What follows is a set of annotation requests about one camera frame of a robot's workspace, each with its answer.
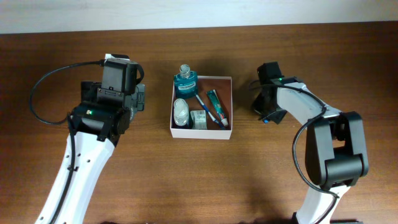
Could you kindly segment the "teal mouthwash bottle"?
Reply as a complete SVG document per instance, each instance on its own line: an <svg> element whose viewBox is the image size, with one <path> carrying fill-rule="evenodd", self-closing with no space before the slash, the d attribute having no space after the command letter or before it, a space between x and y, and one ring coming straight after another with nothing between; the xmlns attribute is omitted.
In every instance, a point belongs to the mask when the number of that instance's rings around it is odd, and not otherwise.
<svg viewBox="0 0 398 224"><path fill-rule="evenodd" d="M198 93L198 75L196 71L190 70L187 64L180 66L180 72L174 76L175 96L187 99Z"/></svg>

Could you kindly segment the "green toothpaste tube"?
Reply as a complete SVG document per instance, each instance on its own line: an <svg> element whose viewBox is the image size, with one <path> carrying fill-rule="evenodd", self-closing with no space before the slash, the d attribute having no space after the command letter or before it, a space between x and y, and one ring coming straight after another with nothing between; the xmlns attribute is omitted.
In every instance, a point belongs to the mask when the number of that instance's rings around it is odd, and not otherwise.
<svg viewBox="0 0 398 224"><path fill-rule="evenodd" d="M221 105L221 101L218 98L216 90L209 90L207 91L206 95L208 96L209 100L213 104L213 107L216 110L216 113L218 114L218 117L220 118L221 123L223 124L224 127L228 127L228 119L225 116L225 113L223 111L223 107Z"/></svg>

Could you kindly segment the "green white soap packet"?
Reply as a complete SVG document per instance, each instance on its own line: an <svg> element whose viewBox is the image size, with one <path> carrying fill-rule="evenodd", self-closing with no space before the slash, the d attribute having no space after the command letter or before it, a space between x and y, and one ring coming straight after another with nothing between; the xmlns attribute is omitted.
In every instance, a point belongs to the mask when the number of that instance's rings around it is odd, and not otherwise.
<svg viewBox="0 0 398 224"><path fill-rule="evenodd" d="M207 130L205 110L193 110L190 112L190 116L193 121L193 129Z"/></svg>

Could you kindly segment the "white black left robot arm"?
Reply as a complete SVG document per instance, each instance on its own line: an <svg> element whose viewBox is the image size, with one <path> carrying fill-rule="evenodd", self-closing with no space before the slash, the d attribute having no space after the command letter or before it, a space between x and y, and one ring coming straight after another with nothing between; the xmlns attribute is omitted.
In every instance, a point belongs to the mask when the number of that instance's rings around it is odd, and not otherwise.
<svg viewBox="0 0 398 224"><path fill-rule="evenodd" d="M37 223L82 223L97 180L120 137L144 110L144 70L127 55L106 54L94 65L101 82L83 81L80 104L63 118L67 145Z"/></svg>

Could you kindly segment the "blue white toothbrush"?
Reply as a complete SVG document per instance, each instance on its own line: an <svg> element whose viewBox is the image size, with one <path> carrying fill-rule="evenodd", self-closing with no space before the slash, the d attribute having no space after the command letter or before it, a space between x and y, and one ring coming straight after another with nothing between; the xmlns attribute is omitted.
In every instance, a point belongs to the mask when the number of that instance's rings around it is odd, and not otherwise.
<svg viewBox="0 0 398 224"><path fill-rule="evenodd" d="M221 122L219 122L210 112L210 110L208 109L208 107L204 104L204 102L201 100L201 98L199 97L198 94L195 95L196 99L198 100L199 104L201 105L201 107L207 112L207 114L209 115L209 117L211 118L212 122L216 123L222 130L225 130L226 128L224 127L223 124L221 124Z"/></svg>

